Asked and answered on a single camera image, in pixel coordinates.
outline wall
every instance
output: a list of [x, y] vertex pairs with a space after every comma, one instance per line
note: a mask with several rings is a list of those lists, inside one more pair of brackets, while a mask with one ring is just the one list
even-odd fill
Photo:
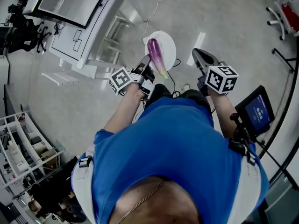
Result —
[[271, 224], [292, 224], [299, 214], [299, 192], [289, 189], [266, 213]]
[[0, 118], [5, 116], [4, 109], [4, 84], [7, 84], [9, 64], [6, 57], [0, 57]]
[[3, 213], [0, 211], [0, 223], [1, 224], [9, 224], [9, 222], [6, 220], [5, 216]]

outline blue t-shirt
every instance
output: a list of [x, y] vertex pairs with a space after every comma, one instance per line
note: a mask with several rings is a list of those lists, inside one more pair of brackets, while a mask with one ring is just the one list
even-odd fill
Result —
[[[228, 140], [214, 130], [206, 108], [193, 100], [161, 98], [136, 123], [118, 133], [98, 131], [94, 144], [92, 196], [98, 223], [108, 223], [126, 189], [154, 175], [183, 187], [204, 224], [227, 222], [242, 156], [228, 148]], [[269, 183], [259, 160], [257, 163], [262, 174], [259, 205]]]

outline white strap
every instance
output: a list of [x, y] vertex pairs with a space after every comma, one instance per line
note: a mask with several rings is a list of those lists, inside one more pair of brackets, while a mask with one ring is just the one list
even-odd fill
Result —
[[85, 152], [86, 157], [91, 156], [93, 157], [95, 151], [95, 145], [91, 144]]
[[93, 197], [92, 197], [92, 179], [93, 179], [93, 161], [82, 159], [77, 163], [72, 175], [72, 186], [76, 198], [92, 224], [96, 224], [96, 218], [93, 211]]
[[261, 173], [255, 163], [254, 155], [250, 154], [250, 164], [247, 156], [241, 161], [241, 173], [233, 208], [230, 212], [228, 224], [242, 223], [254, 210], [261, 193]]

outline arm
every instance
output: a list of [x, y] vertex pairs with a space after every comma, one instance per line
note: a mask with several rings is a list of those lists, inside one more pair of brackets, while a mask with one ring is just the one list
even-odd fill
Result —
[[139, 84], [130, 84], [127, 88], [127, 93], [104, 129], [108, 132], [116, 133], [130, 125], [143, 97], [144, 94], [139, 90]]
[[227, 96], [220, 95], [211, 89], [209, 89], [208, 93], [215, 106], [224, 138], [232, 138], [237, 125], [234, 121], [231, 121], [229, 117], [231, 114], [237, 113], [237, 111]]

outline white plate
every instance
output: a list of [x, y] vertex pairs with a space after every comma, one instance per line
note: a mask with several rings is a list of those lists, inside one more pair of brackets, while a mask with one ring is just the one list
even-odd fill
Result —
[[[177, 57], [177, 49], [176, 49], [176, 45], [174, 44], [173, 39], [171, 38], [171, 36], [169, 36], [166, 32], [163, 32], [163, 31], [157, 31], [157, 32], [152, 33], [150, 36], [145, 37], [143, 39], [143, 42], [145, 44], [145, 54], [146, 55], [149, 54], [148, 41], [151, 38], [155, 38], [157, 40], [157, 42], [160, 46], [165, 69], [167, 71], [169, 71], [173, 67], [173, 65], [176, 61], [176, 57]], [[149, 66], [153, 70], [157, 71], [153, 62], [150, 62]]]

